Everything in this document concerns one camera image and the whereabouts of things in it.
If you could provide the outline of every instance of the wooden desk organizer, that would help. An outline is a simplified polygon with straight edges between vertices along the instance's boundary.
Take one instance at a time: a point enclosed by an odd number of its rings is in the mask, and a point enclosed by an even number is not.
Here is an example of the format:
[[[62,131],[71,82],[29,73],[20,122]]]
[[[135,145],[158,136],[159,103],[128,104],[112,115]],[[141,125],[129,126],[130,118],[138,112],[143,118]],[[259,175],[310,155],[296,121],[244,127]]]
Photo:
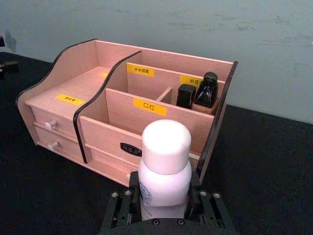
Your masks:
[[[125,186],[141,159],[144,128],[159,119],[179,121],[191,133],[190,160],[202,181],[236,66],[94,39],[63,50],[17,106],[35,144]],[[207,71],[219,78],[213,110],[176,106],[178,87],[200,84]]]

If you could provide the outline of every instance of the metal screw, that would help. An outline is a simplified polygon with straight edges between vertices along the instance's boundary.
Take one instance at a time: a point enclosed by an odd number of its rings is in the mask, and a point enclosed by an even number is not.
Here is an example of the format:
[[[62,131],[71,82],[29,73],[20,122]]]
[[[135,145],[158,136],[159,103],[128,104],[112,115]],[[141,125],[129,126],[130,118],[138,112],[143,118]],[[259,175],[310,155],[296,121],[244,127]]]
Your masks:
[[[177,220],[177,223],[179,226],[182,226],[185,224],[185,221],[183,221],[182,219]]]
[[[205,191],[201,191],[200,195],[204,197],[204,196],[206,196],[206,192]]]
[[[125,192],[125,195],[126,195],[126,196],[129,196],[129,195],[131,195],[131,193],[132,193],[131,191],[127,190],[127,191]]]
[[[152,220],[153,225],[159,225],[160,221],[158,219]]]
[[[117,196],[118,196],[118,193],[117,193],[117,192],[114,192],[114,193],[111,194],[111,196],[112,196],[112,197],[117,197]]]
[[[218,193],[214,193],[214,194],[213,194],[213,197],[215,197],[215,198],[220,198],[221,196],[220,196]]]

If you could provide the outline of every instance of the black edge trim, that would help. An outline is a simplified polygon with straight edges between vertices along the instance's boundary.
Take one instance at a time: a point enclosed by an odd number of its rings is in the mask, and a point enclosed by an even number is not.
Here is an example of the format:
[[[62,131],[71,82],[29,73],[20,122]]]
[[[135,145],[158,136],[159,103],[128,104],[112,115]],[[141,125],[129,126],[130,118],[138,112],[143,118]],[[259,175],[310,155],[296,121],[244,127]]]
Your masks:
[[[58,54],[58,56],[55,58],[55,60],[53,61],[52,67],[51,67],[50,71],[46,74],[46,76],[44,76],[44,78],[43,78],[41,81],[39,81],[38,83],[36,83],[35,85],[33,85],[33,86],[31,86],[31,87],[29,87],[29,88],[27,88],[27,89],[25,89],[25,90],[23,90],[23,91],[21,91],[21,92],[19,93],[18,97],[17,97],[16,100],[15,100],[15,105],[16,105],[16,107],[18,106],[18,101],[19,101],[20,96],[21,96],[24,92],[27,92],[27,91],[29,91],[30,89],[33,89],[34,87],[38,86],[39,84],[41,84],[41,83],[49,76],[49,74],[52,72],[52,70],[53,70],[55,64],[57,63],[57,61],[59,60],[59,58],[61,57],[61,55],[62,55],[66,50],[70,49],[71,47],[75,47],[75,46],[78,46],[78,45],[80,45],[80,44],[87,43],[87,42],[90,42],[90,41],[93,41],[93,40],[97,40],[97,39],[96,39],[96,38],[90,39],[90,40],[87,40],[87,41],[84,41],[84,42],[81,42],[81,43],[77,43],[77,44],[71,45],[71,46],[69,46],[69,47],[63,49],[63,50]]]
[[[208,137],[206,139],[203,151],[202,151],[201,156],[199,158],[197,169],[196,169],[196,172],[197,172],[199,178],[201,176],[201,173],[202,173],[202,170],[203,170],[203,166],[204,166],[205,160],[207,158],[207,153],[209,151],[209,148],[212,145],[212,141],[213,141],[213,138],[214,138],[214,135],[215,135],[215,132],[216,132],[216,128],[217,128],[218,122],[219,122],[220,117],[221,117],[223,105],[225,103],[225,99],[226,99],[227,92],[228,92],[228,89],[229,89],[229,86],[230,86],[230,82],[231,82],[231,80],[232,80],[232,78],[234,76],[234,73],[235,73],[237,65],[238,65],[238,61],[234,61],[234,64],[231,67],[231,70],[230,70],[229,75],[227,77],[226,83],[224,85],[224,88],[223,88],[223,91],[222,91],[222,95],[221,95],[221,100],[220,100],[219,106],[217,108],[216,114],[214,116],[213,123],[212,123],[211,129],[210,129],[210,133],[209,133],[209,135],[208,135]]]
[[[80,112],[86,108],[88,105],[90,105],[91,103],[93,103],[98,97],[99,95],[103,92],[104,88],[106,87],[107,83],[109,82],[112,74],[114,73],[115,69],[121,64],[123,63],[125,60],[133,57],[134,55],[137,55],[139,53],[141,53],[142,51],[137,51],[136,53],[134,54],[131,54],[125,58],[123,58],[122,60],[118,61],[113,67],[112,69],[109,71],[108,73],[108,76],[107,76],[107,79],[104,81],[104,83],[102,84],[102,86],[100,87],[100,89],[98,90],[98,92],[94,95],[93,98],[91,98],[88,102],[86,102],[84,105],[82,105],[81,107],[79,107],[79,109],[76,110],[75,114],[74,114],[74,117],[73,117],[73,123],[74,123],[74,128],[75,128],[75,132],[76,132],[76,136],[77,136],[77,140],[78,140],[78,143],[79,143],[79,147],[80,147],[80,150],[82,152],[82,156],[83,156],[83,159],[84,159],[84,162],[87,163],[87,159],[86,159],[86,156],[85,156],[85,152],[84,152],[84,147],[83,147],[83,143],[82,143],[82,139],[81,139],[81,136],[79,134],[79,131],[78,131],[78,124],[77,124],[77,119],[78,119],[78,116],[80,114]]]

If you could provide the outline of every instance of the white cap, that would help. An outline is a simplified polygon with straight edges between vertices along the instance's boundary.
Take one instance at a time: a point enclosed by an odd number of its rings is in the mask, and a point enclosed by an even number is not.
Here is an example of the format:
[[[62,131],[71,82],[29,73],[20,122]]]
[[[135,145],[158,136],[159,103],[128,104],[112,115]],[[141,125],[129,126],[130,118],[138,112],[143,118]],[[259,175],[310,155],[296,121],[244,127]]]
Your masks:
[[[190,132],[183,124],[154,121],[142,133],[142,160],[155,173],[176,174],[188,163],[190,143]]]

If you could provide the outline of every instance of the black cap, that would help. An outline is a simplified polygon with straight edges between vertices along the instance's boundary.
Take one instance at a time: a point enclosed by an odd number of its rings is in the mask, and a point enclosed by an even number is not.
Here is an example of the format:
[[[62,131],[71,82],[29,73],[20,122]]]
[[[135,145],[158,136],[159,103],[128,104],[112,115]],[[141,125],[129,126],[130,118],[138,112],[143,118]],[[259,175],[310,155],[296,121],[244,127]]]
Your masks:
[[[206,72],[203,76],[203,83],[206,86],[214,87],[217,85],[217,75],[214,72]]]

